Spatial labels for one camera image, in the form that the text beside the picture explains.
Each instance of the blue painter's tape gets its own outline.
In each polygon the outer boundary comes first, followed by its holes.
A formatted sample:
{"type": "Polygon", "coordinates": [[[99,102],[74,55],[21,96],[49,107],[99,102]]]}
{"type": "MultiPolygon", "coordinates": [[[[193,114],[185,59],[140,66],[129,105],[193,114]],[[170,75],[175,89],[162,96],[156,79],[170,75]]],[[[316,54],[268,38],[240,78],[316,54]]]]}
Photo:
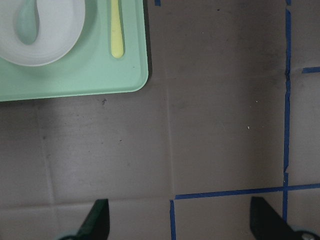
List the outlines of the blue painter's tape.
{"type": "Polygon", "coordinates": [[[264,193],[307,190],[307,189],[320,189],[320,183],[288,186],[288,173],[285,172],[283,186],[231,190],[231,191],[214,191],[214,192],[203,192],[203,193],[179,194],[179,195],[176,195],[174,199],[181,200],[181,199],[214,198],[214,197],[223,197],[223,196],[264,194],[264,193]]]}
{"type": "Polygon", "coordinates": [[[290,75],[291,69],[291,13],[285,10],[285,37],[286,37],[286,65],[285,75],[290,75]]]}
{"type": "Polygon", "coordinates": [[[307,190],[307,189],[320,189],[320,183],[288,186],[288,191],[307,190]]]}
{"type": "Polygon", "coordinates": [[[291,13],[285,10],[285,37],[286,37],[286,61],[285,61],[285,96],[284,96],[284,143],[283,143],[283,192],[282,192],[282,218],[288,218],[288,184],[289,174],[289,145],[290,145],[290,95],[291,95],[291,13]]]}
{"type": "Polygon", "coordinates": [[[283,187],[269,187],[269,188],[255,188],[255,189],[243,189],[243,190],[231,190],[231,191],[216,191],[216,192],[204,192],[204,193],[191,193],[176,195],[175,199],[199,199],[199,198],[212,198],[232,195],[247,195],[247,194],[262,194],[273,193],[283,191],[283,187]]]}
{"type": "Polygon", "coordinates": [[[283,143],[283,172],[287,171],[289,166],[289,145],[290,145],[290,95],[291,81],[290,76],[286,76],[284,96],[284,143],[283,143]]]}
{"type": "Polygon", "coordinates": [[[320,72],[320,66],[315,67],[305,67],[302,69],[303,74],[312,74],[312,73],[319,73],[320,72]]]}
{"type": "Polygon", "coordinates": [[[170,200],[170,226],[171,226],[171,240],[176,240],[176,214],[175,214],[175,203],[170,200]]]}
{"type": "Polygon", "coordinates": [[[288,219],[288,184],[289,174],[285,172],[283,174],[283,194],[282,194],[282,218],[287,221],[288,219]]]}

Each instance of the spoon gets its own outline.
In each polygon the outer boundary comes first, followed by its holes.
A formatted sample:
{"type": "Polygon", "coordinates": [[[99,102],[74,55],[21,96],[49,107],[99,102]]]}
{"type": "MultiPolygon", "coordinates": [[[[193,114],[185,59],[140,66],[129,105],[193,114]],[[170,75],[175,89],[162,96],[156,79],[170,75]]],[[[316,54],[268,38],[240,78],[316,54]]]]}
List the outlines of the spoon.
{"type": "Polygon", "coordinates": [[[119,0],[111,0],[111,54],[117,59],[124,55],[119,0]]]}
{"type": "Polygon", "coordinates": [[[24,0],[16,21],[16,33],[21,42],[33,44],[39,32],[37,0],[24,0]]]}

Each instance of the white bowl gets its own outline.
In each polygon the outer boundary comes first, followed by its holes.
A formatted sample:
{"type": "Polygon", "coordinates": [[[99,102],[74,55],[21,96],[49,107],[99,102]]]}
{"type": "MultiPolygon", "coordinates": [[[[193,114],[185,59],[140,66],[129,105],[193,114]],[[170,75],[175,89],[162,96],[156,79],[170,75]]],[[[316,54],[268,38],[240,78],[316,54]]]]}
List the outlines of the white bowl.
{"type": "Polygon", "coordinates": [[[85,0],[37,0],[39,32],[31,45],[20,41],[16,17],[25,0],[0,0],[0,57],[22,66],[50,64],[76,44],[85,23],[85,0]]]}

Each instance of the spoon handle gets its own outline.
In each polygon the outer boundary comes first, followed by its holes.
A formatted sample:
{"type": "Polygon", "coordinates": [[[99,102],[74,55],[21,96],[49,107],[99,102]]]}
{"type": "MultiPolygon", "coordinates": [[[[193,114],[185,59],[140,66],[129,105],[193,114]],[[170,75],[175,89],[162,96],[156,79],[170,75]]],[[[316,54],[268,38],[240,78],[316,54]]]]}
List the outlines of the spoon handle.
{"type": "Polygon", "coordinates": [[[117,59],[124,55],[119,0],[111,0],[111,54],[117,59]]]}

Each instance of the green tray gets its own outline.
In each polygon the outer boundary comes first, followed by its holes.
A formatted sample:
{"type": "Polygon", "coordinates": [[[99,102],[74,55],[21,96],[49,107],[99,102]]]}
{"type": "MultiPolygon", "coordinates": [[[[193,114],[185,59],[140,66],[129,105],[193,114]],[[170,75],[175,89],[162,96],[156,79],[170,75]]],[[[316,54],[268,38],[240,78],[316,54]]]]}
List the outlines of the green tray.
{"type": "Polygon", "coordinates": [[[148,79],[143,0],[122,0],[124,55],[110,49],[110,1],[86,0],[81,36],[60,60],[19,66],[0,58],[0,102],[134,92],[148,79]]]}

